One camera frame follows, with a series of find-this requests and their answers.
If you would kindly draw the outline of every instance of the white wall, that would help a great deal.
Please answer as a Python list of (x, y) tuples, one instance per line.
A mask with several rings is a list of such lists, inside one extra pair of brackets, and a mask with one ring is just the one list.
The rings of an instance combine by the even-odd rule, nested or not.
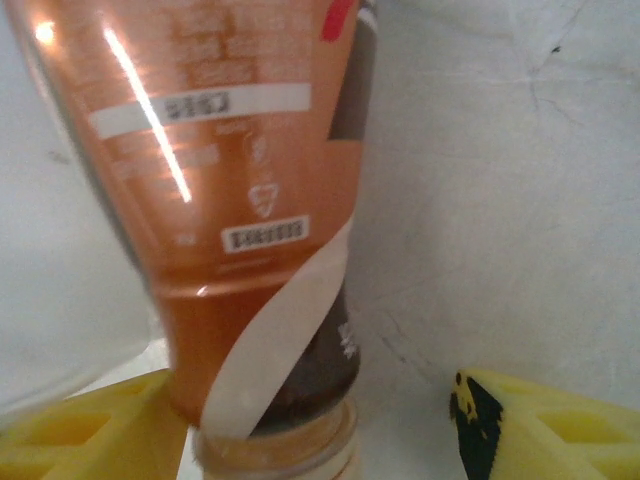
[(381, 2), (349, 272), (370, 414), (469, 365), (640, 407), (637, 7)]

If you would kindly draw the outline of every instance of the barcode label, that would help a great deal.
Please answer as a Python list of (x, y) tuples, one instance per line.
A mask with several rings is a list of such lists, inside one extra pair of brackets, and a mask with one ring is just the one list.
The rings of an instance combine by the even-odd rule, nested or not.
[(226, 253), (240, 253), (298, 242), (309, 237), (309, 223), (309, 216), (305, 215), (227, 228), (222, 231), (222, 244)]
[(209, 117), (226, 113), (230, 109), (229, 92), (201, 93), (169, 98), (164, 103), (167, 117), (171, 120)]
[(153, 128), (148, 111), (153, 109), (162, 126), (184, 122), (262, 115), (265, 113), (307, 112), (311, 108), (310, 83), (235, 85), (191, 90), (180, 94), (117, 105), (93, 112), (89, 117), (102, 139)]

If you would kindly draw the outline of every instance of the orange tube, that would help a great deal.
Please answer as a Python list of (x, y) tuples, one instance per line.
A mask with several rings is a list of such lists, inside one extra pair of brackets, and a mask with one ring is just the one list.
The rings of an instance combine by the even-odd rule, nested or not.
[(5, 5), (141, 265), (175, 407), (209, 437), (246, 438), (340, 401), (359, 363), (342, 284), (373, 4)]

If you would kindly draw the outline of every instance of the white surface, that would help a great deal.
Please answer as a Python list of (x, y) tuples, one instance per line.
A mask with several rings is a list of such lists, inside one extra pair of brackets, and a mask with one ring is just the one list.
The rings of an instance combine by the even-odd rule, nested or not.
[[(457, 367), (640, 408), (640, 10), (635, 0), (379, 4), (349, 271), (365, 474), (459, 480), (446, 418)], [(15, 64), (2, 62), (12, 65), (3, 83)], [(6, 118), (29, 129), (5, 139), (6, 158), (17, 148), (43, 158), (53, 137), (32, 122), (37, 101), (2, 95)], [(53, 282), (32, 278), (34, 292)]]
[(148, 306), (0, 18), (0, 415), (140, 353)]

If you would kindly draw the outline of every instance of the red mark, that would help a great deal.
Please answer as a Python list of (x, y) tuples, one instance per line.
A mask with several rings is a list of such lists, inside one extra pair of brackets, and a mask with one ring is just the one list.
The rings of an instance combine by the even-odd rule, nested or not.
[(354, 3), (356, 3), (355, 0), (333, 0), (324, 20), (322, 40), (325, 42), (335, 42), (340, 38), (340, 34), (344, 28), (344, 22)]

